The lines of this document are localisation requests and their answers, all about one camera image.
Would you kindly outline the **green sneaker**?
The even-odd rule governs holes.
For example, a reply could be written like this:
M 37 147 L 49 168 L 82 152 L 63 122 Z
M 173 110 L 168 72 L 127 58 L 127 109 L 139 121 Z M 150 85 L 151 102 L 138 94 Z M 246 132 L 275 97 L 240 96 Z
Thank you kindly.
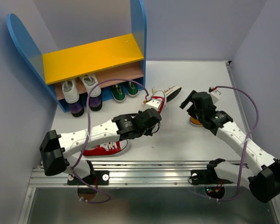
M 115 84 L 110 87 L 113 98 L 116 102 L 122 103 L 126 96 L 120 84 Z
M 126 89 L 130 97 L 136 97 L 139 92 L 137 84 L 133 82 L 126 82 Z

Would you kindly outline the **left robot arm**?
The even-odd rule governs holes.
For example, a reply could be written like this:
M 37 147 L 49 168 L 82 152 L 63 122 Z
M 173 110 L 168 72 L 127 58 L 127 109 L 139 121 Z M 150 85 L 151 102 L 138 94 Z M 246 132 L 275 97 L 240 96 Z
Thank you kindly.
M 142 135 L 152 135 L 152 129 L 161 121 L 161 115 L 149 108 L 143 112 L 123 114 L 87 129 L 58 134 L 48 131 L 40 145 L 40 154 L 46 176 L 67 173 L 78 176 L 85 184 L 94 180 L 89 162 L 81 162 L 74 155 L 85 149 L 109 142 L 133 140 Z

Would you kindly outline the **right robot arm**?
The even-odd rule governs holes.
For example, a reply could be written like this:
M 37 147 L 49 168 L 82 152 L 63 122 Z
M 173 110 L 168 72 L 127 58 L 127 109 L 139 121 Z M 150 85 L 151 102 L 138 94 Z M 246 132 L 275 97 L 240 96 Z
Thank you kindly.
M 191 171 L 189 178 L 193 185 L 237 183 L 250 190 L 260 202 L 267 203 L 280 194 L 280 159 L 276 159 L 253 142 L 233 118 L 224 111 L 219 111 L 215 103 L 220 99 L 218 91 L 192 91 L 181 103 L 190 117 L 197 119 L 202 126 L 225 142 L 239 156 L 243 156 L 240 165 L 248 167 L 243 170 L 224 159 L 215 159 L 205 169 Z

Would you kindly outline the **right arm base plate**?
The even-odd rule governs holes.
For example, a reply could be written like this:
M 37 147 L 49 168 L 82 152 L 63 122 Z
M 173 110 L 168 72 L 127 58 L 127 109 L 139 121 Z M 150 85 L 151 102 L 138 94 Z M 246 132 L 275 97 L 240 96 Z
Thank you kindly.
M 191 170 L 188 182 L 192 185 L 210 185 L 210 184 L 232 184 L 233 182 L 226 179 L 218 178 L 214 170 L 195 169 Z

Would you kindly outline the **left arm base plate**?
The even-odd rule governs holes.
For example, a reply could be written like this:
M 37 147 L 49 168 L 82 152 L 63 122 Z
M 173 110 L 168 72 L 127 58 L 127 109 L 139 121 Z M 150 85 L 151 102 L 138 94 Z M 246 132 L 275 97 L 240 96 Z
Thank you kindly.
M 97 170 L 95 171 L 95 174 L 91 174 L 90 176 L 85 177 L 82 180 L 93 186 L 107 186 L 109 185 L 109 178 L 110 172 L 108 170 Z M 72 175 L 68 176 L 67 184 L 69 186 L 84 185 L 77 177 Z

